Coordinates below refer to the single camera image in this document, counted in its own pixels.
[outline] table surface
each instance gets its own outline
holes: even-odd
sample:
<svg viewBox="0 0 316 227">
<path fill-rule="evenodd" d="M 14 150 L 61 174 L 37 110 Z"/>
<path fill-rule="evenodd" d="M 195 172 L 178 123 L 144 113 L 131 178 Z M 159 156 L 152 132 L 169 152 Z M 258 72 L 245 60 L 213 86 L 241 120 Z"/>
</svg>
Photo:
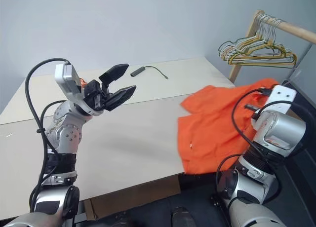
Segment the table surface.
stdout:
<svg viewBox="0 0 316 227">
<path fill-rule="evenodd" d="M 159 64 L 160 69 L 169 68 L 162 71 L 170 80 L 162 77 L 160 81 L 157 79 L 159 75 L 145 74 L 157 72 L 146 70 L 138 75 L 140 82 L 134 82 L 141 89 L 136 93 L 132 104 L 104 112 L 84 125 L 77 154 L 78 178 L 75 182 L 80 189 L 81 200 L 183 172 L 177 152 L 177 118 L 188 115 L 180 106 L 187 97 L 185 94 L 193 93 L 208 84 L 233 86 L 204 58 Z M 175 65 L 183 67 L 183 73 Z M 125 86 L 138 76 L 127 77 Z M 32 80 L 37 81 L 38 86 L 47 82 L 35 78 Z M 152 78 L 155 79 L 149 83 L 150 86 L 148 84 L 148 93 L 145 93 L 145 82 L 151 81 Z M 13 97 L 13 104 L 16 104 L 19 98 L 20 104 L 24 104 L 23 93 L 20 91 L 22 89 L 20 87 L 15 98 Z M 38 96 L 33 95 L 33 98 L 36 105 L 44 105 L 38 101 Z M 49 98 L 45 105 L 57 99 L 59 97 L 55 93 L 53 99 Z M 41 138 L 35 132 L 35 121 L 27 120 L 27 113 L 18 118 L 13 117 L 12 111 L 6 111 L 4 114 L 9 116 L 6 121 L 11 122 L 0 125 L 0 219 L 29 211 L 29 194 L 37 182 L 43 156 Z M 44 126 L 48 126 L 50 121 L 51 117 L 47 117 Z"/>
<path fill-rule="evenodd" d="M 130 73 L 141 66 L 155 66 L 165 73 L 169 79 L 166 80 L 154 68 L 146 70 L 135 77 Z M 107 69 L 78 72 L 78 75 L 91 81 L 98 79 Z M 233 87 L 223 74 L 221 74 L 204 57 L 192 58 L 178 61 L 151 63 L 147 65 L 129 66 L 126 73 L 109 86 L 110 92 L 115 92 L 123 87 L 137 85 L 133 96 L 125 102 L 132 104 L 137 102 L 168 98 L 178 95 L 194 93 L 207 85 L 221 87 Z M 54 75 L 34 76 L 30 80 L 30 95 L 34 108 L 40 112 L 52 101 L 65 100 L 66 97 L 55 82 Z M 52 106 L 46 112 L 47 116 L 53 115 L 58 105 Z M 28 107 L 24 83 L 21 84 L 8 105 L 0 114 L 0 124 L 33 119 Z"/>
</svg>

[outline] white wall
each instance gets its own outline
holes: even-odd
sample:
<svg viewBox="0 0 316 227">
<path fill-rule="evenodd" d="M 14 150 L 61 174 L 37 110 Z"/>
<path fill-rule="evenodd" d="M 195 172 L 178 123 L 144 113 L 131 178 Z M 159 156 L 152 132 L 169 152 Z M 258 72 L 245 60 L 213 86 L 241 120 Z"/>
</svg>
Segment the white wall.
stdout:
<svg viewBox="0 0 316 227">
<path fill-rule="evenodd" d="M 82 71 L 205 55 L 228 76 L 231 67 L 217 48 L 243 37 L 256 9 L 316 30 L 315 0 L 0 0 L 0 8 L 0 111 L 32 66 L 50 57 Z M 277 39 L 298 55 L 307 46 L 288 34 Z M 285 75 L 286 69 L 245 67 L 236 84 Z"/>
</svg>

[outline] black cable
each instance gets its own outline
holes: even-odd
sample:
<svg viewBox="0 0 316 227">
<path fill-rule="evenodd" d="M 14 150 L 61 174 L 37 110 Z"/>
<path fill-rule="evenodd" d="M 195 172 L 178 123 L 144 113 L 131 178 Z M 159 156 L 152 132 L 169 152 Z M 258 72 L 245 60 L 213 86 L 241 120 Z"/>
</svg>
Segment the black cable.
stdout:
<svg viewBox="0 0 316 227">
<path fill-rule="evenodd" d="M 234 107 L 233 107 L 233 111 L 232 111 L 232 122 L 233 122 L 233 125 L 234 125 L 234 128 L 236 129 L 236 131 L 242 136 L 242 138 L 245 139 L 245 141 L 247 141 L 247 143 L 253 147 L 259 154 L 260 156 L 267 162 L 267 159 L 264 157 L 264 155 L 262 154 L 260 148 L 254 144 L 249 138 L 247 138 L 244 133 L 238 128 L 236 122 L 235 122 L 235 118 L 234 118 L 234 115 L 235 115 L 235 110 L 238 106 L 238 104 L 241 102 L 241 100 L 246 97 L 247 95 L 251 94 L 251 93 L 254 93 L 254 92 L 261 92 L 261 89 L 258 88 L 258 89 L 254 89 L 254 90 L 250 90 L 248 91 L 247 93 L 245 93 L 243 96 L 241 96 L 237 102 L 235 103 Z"/>
<path fill-rule="evenodd" d="M 32 201 L 31 201 L 31 206 L 30 206 L 30 212 L 34 212 L 34 206 L 35 206 L 35 200 L 37 198 L 37 195 L 39 193 L 39 190 L 40 190 L 40 185 L 42 183 L 42 180 L 43 180 L 43 176 L 44 176 L 44 171 L 45 171 L 45 164 L 46 164 L 46 161 L 47 161 L 47 137 L 45 135 L 45 131 L 43 129 L 43 126 L 40 122 L 40 119 L 39 119 L 39 116 L 37 115 L 35 109 L 34 109 L 34 106 L 32 104 L 32 100 L 31 100 L 31 97 L 30 97 L 30 91 L 29 91 L 29 84 L 30 84 L 30 79 L 31 79 L 31 76 L 32 74 L 42 65 L 46 64 L 46 63 L 49 63 L 49 62 L 54 62 L 54 61 L 64 61 L 66 64 L 69 64 L 69 61 L 64 59 L 64 58 L 51 58 L 51 59 L 47 59 L 45 61 L 42 61 L 40 63 L 38 63 L 36 66 L 34 66 L 30 72 L 27 74 L 26 76 L 26 79 L 25 79 L 25 86 L 24 86 L 24 89 L 25 89 L 25 96 L 26 96 L 26 100 L 28 102 L 28 105 L 30 107 L 30 110 L 31 110 L 31 113 L 35 119 L 35 122 L 37 123 L 38 127 L 39 127 L 39 131 L 40 131 L 40 134 L 41 134 L 41 137 L 42 137 L 42 140 L 43 140 L 43 148 L 44 148 L 44 158 L 43 158 L 43 164 L 42 164 L 42 168 L 41 168 L 41 171 L 40 171 L 40 174 L 39 174 L 39 179 L 38 179 L 38 184 L 36 185 L 35 187 L 35 191 L 34 191 L 34 194 L 33 194 L 33 197 L 32 197 Z"/>
<path fill-rule="evenodd" d="M 155 68 L 158 72 L 161 73 L 161 75 L 164 76 L 164 78 L 169 79 L 165 74 L 163 74 L 158 68 L 154 67 L 154 66 L 144 66 L 144 68 Z"/>
<path fill-rule="evenodd" d="M 59 104 L 59 103 L 63 103 L 65 102 L 66 100 L 58 100 L 58 101 L 55 101 L 55 102 L 52 102 L 50 103 L 49 105 L 47 105 L 44 109 L 43 109 L 43 112 L 41 112 L 41 115 L 40 115 L 40 123 L 43 127 L 43 122 L 44 122 L 44 117 L 45 117 L 45 113 L 46 111 L 49 109 L 49 107 L 55 105 L 55 104 Z M 46 141 L 47 141 L 47 144 L 48 146 L 52 149 L 52 151 L 55 153 L 55 155 L 57 155 L 57 160 L 59 159 L 59 156 L 58 156 L 58 152 L 57 150 L 55 149 L 55 147 L 53 147 L 53 145 L 50 143 L 50 141 L 47 139 L 46 137 Z"/>
<path fill-rule="evenodd" d="M 282 191 L 282 182 L 281 182 L 278 174 L 275 172 L 275 170 L 273 170 L 273 172 L 274 172 L 274 174 L 276 176 L 276 180 L 277 180 L 277 190 L 272 196 L 270 196 L 269 198 L 267 198 L 267 199 L 265 199 L 263 201 L 263 203 L 262 203 L 263 205 L 267 204 L 268 202 L 270 202 L 270 201 L 272 201 L 274 199 L 276 199 L 279 196 L 279 194 L 281 193 L 281 191 Z"/>
<path fill-rule="evenodd" d="M 245 93 L 245 94 L 236 102 L 236 104 L 235 104 L 235 106 L 234 106 L 234 108 L 233 108 L 233 111 L 232 111 L 232 122 L 233 122 L 233 125 L 234 125 L 235 129 L 237 130 L 237 132 L 238 132 L 253 148 L 255 148 L 255 149 L 258 151 L 258 153 L 262 156 L 262 158 L 264 158 L 264 156 L 262 155 L 260 149 L 259 149 L 253 142 L 251 142 L 251 141 L 243 134 L 243 132 L 238 128 L 238 126 L 237 126 L 237 124 L 236 124 L 236 122 L 235 122 L 235 119 L 234 119 L 234 113 L 235 113 L 236 107 L 237 107 L 237 105 L 239 104 L 239 102 L 240 102 L 245 96 L 247 96 L 247 95 L 249 95 L 249 94 L 251 94 L 251 93 L 253 93 L 253 92 L 255 92 L 255 91 L 261 92 L 262 89 L 259 88 L 259 89 L 251 90 L 251 91 Z M 312 130 L 312 131 L 314 130 L 314 127 L 315 127 L 315 118 L 313 117 L 313 115 L 311 114 L 311 112 L 310 112 L 308 109 L 306 109 L 305 107 L 303 107 L 303 106 L 301 106 L 301 105 L 299 105 L 299 104 L 297 104 L 297 103 L 294 103 L 294 102 L 292 102 L 292 101 L 274 101 L 274 102 L 268 103 L 268 104 L 264 105 L 264 106 L 258 111 L 257 117 L 260 116 L 261 112 L 262 112 L 265 108 L 267 108 L 268 106 L 274 105 L 274 104 L 290 104 L 290 105 L 292 105 L 292 106 L 295 106 L 295 107 L 301 109 L 301 110 L 304 111 L 304 113 L 310 118 L 310 121 L 309 121 L 309 122 L 312 123 L 311 130 Z M 290 156 L 288 156 L 288 157 L 292 157 L 292 156 L 298 154 L 299 152 L 301 152 L 301 151 L 302 151 L 303 149 L 305 149 L 305 148 L 306 148 L 306 146 L 303 147 L 302 149 L 299 149 L 299 150 L 295 151 L 294 153 L 292 153 L 292 154 L 291 154 Z M 278 182 L 278 188 L 277 188 L 276 192 L 275 192 L 272 196 L 270 196 L 269 198 L 267 198 L 267 199 L 263 202 L 263 204 L 266 204 L 266 203 L 268 203 L 268 202 L 274 200 L 276 197 L 278 197 L 278 195 L 279 195 L 279 194 L 281 193 L 281 191 L 282 191 L 282 183 L 281 183 L 281 180 L 280 180 L 279 176 L 278 176 L 277 173 L 275 172 L 274 168 L 269 164 L 269 162 L 268 162 L 265 158 L 264 158 L 264 160 L 266 161 L 266 163 L 267 163 L 267 165 L 269 166 L 269 168 L 270 168 L 271 170 L 273 170 L 273 173 L 274 173 L 274 175 L 276 176 L 276 180 L 277 180 L 277 182 Z"/>
<path fill-rule="evenodd" d="M 76 223 L 75 223 L 75 217 L 73 217 L 73 223 L 72 223 L 72 227 L 76 227 Z"/>
<path fill-rule="evenodd" d="M 58 103 L 63 103 L 63 102 L 65 102 L 65 101 L 66 101 L 66 100 L 58 100 L 58 101 L 52 102 L 52 103 L 50 103 L 49 105 L 47 105 L 47 106 L 43 109 L 43 111 L 41 112 L 41 115 L 40 115 L 40 123 L 41 123 L 42 127 L 43 127 L 43 122 L 44 122 L 45 113 L 46 113 L 46 111 L 49 109 L 49 107 L 51 107 L 51 106 L 53 106 L 53 105 L 55 105 L 55 104 L 58 104 Z M 47 139 L 47 137 L 46 137 L 46 142 L 47 142 L 47 144 L 50 146 L 50 148 L 53 150 L 53 152 L 55 153 L 55 155 L 57 156 L 57 157 L 56 157 L 56 160 L 57 160 L 57 162 L 58 162 L 59 156 L 58 156 L 57 150 L 53 147 L 53 145 L 50 143 L 50 141 Z M 43 182 L 55 171 L 56 167 L 54 167 L 54 168 L 52 169 L 52 171 L 49 172 L 49 173 L 42 179 L 41 183 L 43 183 Z M 29 198 L 29 206 L 30 206 L 30 207 L 31 207 L 31 205 L 32 205 L 32 199 L 33 199 L 33 196 L 34 196 L 35 189 L 36 189 L 36 187 L 32 190 L 32 192 L 31 192 L 31 194 L 30 194 L 30 198 Z"/>
<path fill-rule="evenodd" d="M 229 156 L 225 157 L 225 158 L 222 160 L 222 162 L 218 165 L 217 171 L 216 171 L 216 176 L 215 176 L 216 186 L 217 186 L 218 183 L 219 183 L 218 174 L 219 174 L 219 172 L 220 172 L 220 170 L 221 170 L 222 165 L 225 163 L 225 161 L 228 160 L 228 159 L 230 159 L 230 158 L 233 158 L 233 157 L 236 157 L 236 156 L 241 156 L 241 155 L 243 155 L 243 154 L 232 154 L 232 155 L 229 155 Z"/>
</svg>

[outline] orange shirt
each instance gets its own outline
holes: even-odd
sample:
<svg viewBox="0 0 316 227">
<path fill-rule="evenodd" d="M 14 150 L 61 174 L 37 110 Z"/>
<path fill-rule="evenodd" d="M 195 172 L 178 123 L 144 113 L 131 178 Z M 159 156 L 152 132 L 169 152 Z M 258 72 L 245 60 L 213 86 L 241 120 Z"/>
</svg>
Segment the orange shirt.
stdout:
<svg viewBox="0 0 316 227">
<path fill-rule="evenodd" d="M 278 84 L 272 78 L 235 88 L 207 86 L 186 98 L 181 106 L 192 115 L 178 118 L 178 152 L 187 174 L 215 172 L 219 163 L 231 154 L 242 153 L 248 143 L 235 130 L 231 114 L 237 100 L 246 92 Z M 262 107 L 267 96 L 253 93 L 245 97 L 235 111 L 235 121 L 243 133 L 252 140 L 255 130 L 251 126 L 253 111 L 245 104 Z M 226 170 L 238 157 L 228 159 L 221 170 Z"/>
</svg>

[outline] wooden rod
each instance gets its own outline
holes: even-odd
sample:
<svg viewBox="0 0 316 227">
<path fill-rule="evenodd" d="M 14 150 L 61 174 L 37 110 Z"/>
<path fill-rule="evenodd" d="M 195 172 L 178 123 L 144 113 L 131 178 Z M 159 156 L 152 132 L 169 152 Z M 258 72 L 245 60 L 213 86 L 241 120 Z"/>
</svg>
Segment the wooden rod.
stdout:
<svg viewBox="0 0 316 227">
<path fill-rule="evenodd" d="M 269 18 L 265 23 L 273 26 L 273 21 L 275 20 L 274 17 Z M 280 24 L 277 24 L 276 26 L 278 29 L 283 30 L 285 32 L 288 32 L 294 36 L 297 36 L 299 38 L 302 38 L 304 40 L 307 40 L 313 44 L 316 44 L 316 33 L 312 31 L 308 31 L 306 29 L 303 29 L 301 27 L 295 26 L 288 22 L 282 22 Z"/>
<path fill-rule="evenodd" d="M 252 36 L 255 36 L 256 35 L 256 32 L 257 32 L 257 30 L 258 30 L 258 25 L 257 25 L 257 23 L 256 23 L 256 17 L 257 17 L 257 15 L 259 15 L 259 14 L 264 14 L 265 12 L 263 11 L 263 10 L 256 10 L 255 11 L 255 14 L 253 15 L 253 17 L 252 17 L 252 21 L 251 21 L 251 23 L 250 23 L 250 25 L 249 25 L 249 28 L 248 28 L 248 31 L 247 31 L 247 33 L 246 33 L 246 37 L 252 37 Z M 232 83 L 234 83 L 235 82 L 235 80 L 236 80 L 236 78 L 237 78 L 237 76 L 238 76 L 238 73 L 239 73 L 239 71 L 240 71 L 240 69 L 241 69 L 241 65 L 234 65 L 233 66 L 233 68 L 232 68 L 232 70 L 231 70 L 231 73 L 229 74 L 229 77 L 228 77 L 228 79 L 232 82 Z"/>
</svg>

